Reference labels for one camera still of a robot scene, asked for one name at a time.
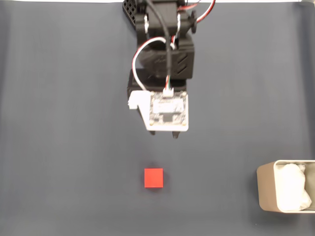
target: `cable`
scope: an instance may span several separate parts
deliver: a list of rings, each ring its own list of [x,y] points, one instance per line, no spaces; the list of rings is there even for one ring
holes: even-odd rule
[[[166,74],[168,76],[171,76],[171,72],[172,72],[172,57],[171,57],[171,40],[170,40],[170,36],[169,36],[169,32],[166,26],[166,22],[163,19],[162,15],[160,14],[160,12],[158,11],[158,9],[154,6],[153,2],[151,0],[145,0],[147,2],[147,5],[149,6],[149,8],[151,8],[151,10],[153,11],[153,13],[155,14],[156,18],[158,19],[159,23],[161,24],[163,31],[164,31],[164,35],[165,35],[165,39],[166,39]]]
[[[133,59],[132,59],[132,72],[133,72],[133,76],[134,76],[134,79],[136,80],[137,84],[142,88],[142,90],[147,90],[146,87],[144,87],[143,83],[140,81],[138,75],[137,75],[137,71],[136,71],[136,60],[137,60],[137,57],[138,55],[140,54],[140,52],[147,46],[149,45],[150,43],[152,42],[155,42],[155,41],[161,41],[163,43],[166,43],[166,39],[163,38],[163,37],[155,37],[155,38],[151,38],[149,40],[147,40],[146,42],[144,42],[144,44],[142,44],[137,52],[134,54],[133,56]],[[175,45],[172,43],[170,44],[170,47],[172,47],[173,49],[175,49]]]
[[[179,8],[177,8],[178,11],[182,11],[182,10],[189,10],[189,9],[193,9],[194,7],[196,7],[198,5],[198,3],[200,3],[201,0],[199,0],[198,2],[191,4],[191,5],[187,5],[188,1],[186,2],[186,6],[180,6]]]
[[[212,3],[210,4],[209,8],[203,13],[201,16],[197,18],[197,23],[202,21],[206,18],[206,16],[211,12],[212,8],[215,6],[216,0],[212,0]]]

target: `white wire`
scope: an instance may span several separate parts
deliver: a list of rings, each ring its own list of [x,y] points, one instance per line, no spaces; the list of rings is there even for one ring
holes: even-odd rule
[[[143,83],[140,81],[138,75],[137,75],[137,71],[136,71],[136,60],[138,55],[140,54],[140,52],[150,43],[152,42],[156,42],[156,41],[161,41],[163,43],[166,43],[166,39],[163,37],[155,37],[155,38],[151,38],[148,41],[146,41],[144,44],[142,44],[140,46],[140,48],[138,48],[136,54],[134,55],[133,59],[132,59],[132,72],[133,72],[133,76],[134,79],[136,80],[137,84],[142,88],[142,90],[147,90],[146,87],[144,87]],[[175,45],[174,43],[171,43],[171,48],[175,49]]]
[[[212,0],[212,3],[210,4],[209,8],[201,16],[197,18],[197,22],[201,21],[204,17],[207,16],[208,11],[212,8],[213,4],[215,4],[215,0]]]

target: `red wire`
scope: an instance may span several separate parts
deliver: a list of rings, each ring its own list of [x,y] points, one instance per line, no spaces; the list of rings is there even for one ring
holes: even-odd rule
[[[216,0],[213,0],[213,2],[211,3],[211,7],[210,7],[209,10],[207,11],[207,14],[206,14],[204,17],[202,17],[199,21],[197,20],[197,23],[199,23],[200,21],[202,21],[203,19],[205,19],[206,16],[209,15],[209,13],[212,11],[212,9],[213,9],[213,7],[215,6],[215,4],[216,4]]]
[[[198,2],[196,2],[196,3],[194,3],[194,4],[187,5],[187,6],[180,6],[180,7],[178,8],[178,10],[181,11],[181,10],[189,10],[189,9],[192,9],[192,8],[194,8],[195,6],[197,6],[198,3],[200,3],[200,1],[201,1],[201,0],[199,0]]]

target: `connector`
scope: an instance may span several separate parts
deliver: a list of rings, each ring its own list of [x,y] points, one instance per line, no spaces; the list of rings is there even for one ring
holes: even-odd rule
[[[163,89],[163,97],[173,97],[174,96],[174,88],[171,90],[169,89]]]

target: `gray fabric background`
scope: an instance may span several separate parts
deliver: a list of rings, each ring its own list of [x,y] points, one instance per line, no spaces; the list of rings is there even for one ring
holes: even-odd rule
[[[314,158],[314,5],[219,3],[193,39],[189,130],[154,137],[121,3],[0,2],[0,236],[314,235],[260,209],[255,174]]]

